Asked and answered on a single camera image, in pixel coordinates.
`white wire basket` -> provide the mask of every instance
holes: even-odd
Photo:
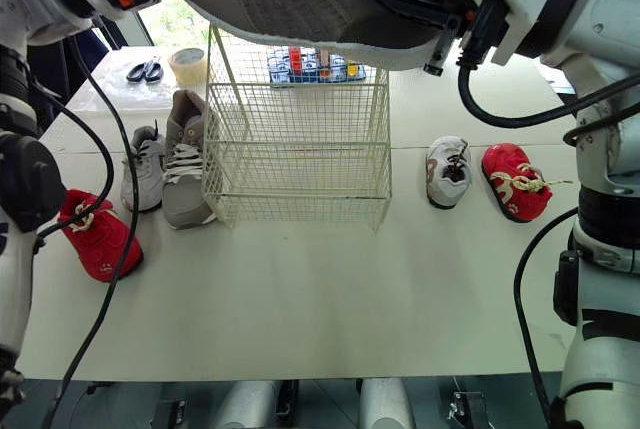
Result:
[[[211,27],[205,199],[231,227],[353,221],[376,230],[391,200],[388,72],[302,49],[302,67],[287,77],[287,55]]]

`tape roll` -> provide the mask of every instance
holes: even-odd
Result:
[[[169,66],[178,84],[193,86],[207,78],[207,59],[202,49],[189,47],[169,56]]]

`shoe tongue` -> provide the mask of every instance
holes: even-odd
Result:
[[[131,140],[131,146],[139,151],[144,141],[155,141],[156,130],[151,126],[142,126],[135,130],[133,133],[133,139]]]

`blue scissors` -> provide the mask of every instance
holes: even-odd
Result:
[[[158,57],[153,57],[150,61],[137,64],[127,74],[127,81],[140,82],[143,79],[146,82],[158,82],[162,79],[164,71],[158,62]]]

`red shoe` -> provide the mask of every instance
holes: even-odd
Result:
[[[515,222],[529,222],[547,207],[553,193],[542,174],[516,144],[491,146],[482,157],[482,172],[502,213]]]
[[[67,199],[60,209],[58,221],[66,221],[93,204],[98,196],[88,192],[70,189]],[[87,273],[101,282],[111,282],[124,244],[129,236],[129,228],[113,212],[113,204],[105,200],[100,207],[81,222],[62,229],[71,242]],[[133,239],[129,254],[120,270],[120,278],[126,276],[142,262],[142,249],[137,239]]]

